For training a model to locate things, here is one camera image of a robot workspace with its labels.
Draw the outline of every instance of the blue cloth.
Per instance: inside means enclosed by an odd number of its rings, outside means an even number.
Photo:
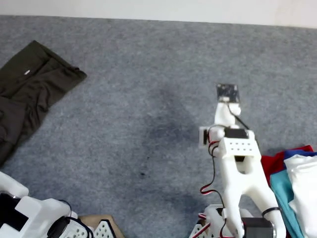
[[[284,152],[284,160],[294,155],[315,156],[317,155],[317,152],[286,150]],[[276,200],[282,209],[282,217],[289,234],[292,238],[304,238],[302,230],[298,224],[296,214],[288,205],[288,203],[294,199],[294,193],[287,171],[282,170],[278,173],[272,174],[270,176],[270,184],[273,192],[275,193]]]
[[[286,150],[284,152],[284,160],[291,158],[294,155],[315,156],[317,155],[317,152],[310,152],[304,150]]]

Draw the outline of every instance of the fabric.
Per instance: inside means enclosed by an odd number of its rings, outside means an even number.
[[[268,184],[270,184],[271,174],[280,172],[281,170],[285,169],[284,159],[288,158],[287,155],[291,154],[292,151],[297,151],[296,153],[298,153],[298,151],[313,152],[313,148],[310,145],[306,145],[300,148],[281,151],[273,157],[265,155],[262,156],[261,163]]]
[[[6,134],[0,132],[0,164],[14,146],[39,128],[50,106],[85,77],[79,68],[36,41],[0,69],[0,127],[7,129]]]
[[[281,152],[277,153],[273,157],[271,157],[271,156],[262,156],[261,163],[262,163],[262,167],[263,167],[263,170],[264,170],[264,174],[265,174],[267,183],[269,185],[270,185],[270,176],[271,176],[271,174],[280,172],[283,169],[285,169],[285,165],[284,165],[283,161],[284,161],[284,159],[288,158],[287,156],[290,155],[292,153],[292,151],[296,151],[296,153],[306,153],[306,152],[313,152],[313,148],[310,145],[306,145],[306,146],[303,146],[303,147],[300,147],[300,148],[295,148],[295,149],[292,149],[292,150],[281,151]],[[298,222],[296,221],[295,223],[293,222],[295,228],[292,228],[291,223],[287,221],[287,216],[284,214],[283,211],[281,213],[282,213],[282,216],[283,216],[283,220],[285,222],[285,226],[286,226],[286,228],[288,230],[288,233],[287,233],[286,237],[289,238],[290,237],[290,233],[296,234],[296,231],[298,229],[300,230],[300,227],[298,225]]]
[[[294,155],[285,160],[292,183],[294,200],[289,205],[296,213],[305,237],[317,238],[317,153],[315,156]]]
[[[282,170],[270,176],[271,188],[275,194],[276,200],[283,217],[284,224],[292,238],[303,238],[301,228],[298,224],[296,214],[288,203],[293,200],[294,193],[292,184],[288,179],[287,171]]]

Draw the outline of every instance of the red cloth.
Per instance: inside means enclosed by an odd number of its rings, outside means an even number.
[[[310,145],[306,145],[300,148],[292,150],[304,150],[307,152],[313,152],[313,148]],[[263,155],[261,159],[262,167],[265,173],[266,181],[269,184],[269,177],[273,173],[277,173],[285,169],[284,167],[284,151],[277,153],[275,156]],[[291,238],[288,232],[286,232],[286,238]]]

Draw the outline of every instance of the teal cloth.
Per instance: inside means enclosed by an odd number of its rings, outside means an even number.
[[[289,234],[292,238],[304,238],[302,230],[298,224],[296,214],[288,205],[288,203],[294,199],[294,193],[287,171],[282,170],[278,173],[272,174],[270,176],[270,184],[281,208],[284,224]]]

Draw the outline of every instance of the dark green cloth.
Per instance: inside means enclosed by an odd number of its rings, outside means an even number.
[[[0,69],[0,164],[39,128],[50,106],[85,78],[36,41]]]

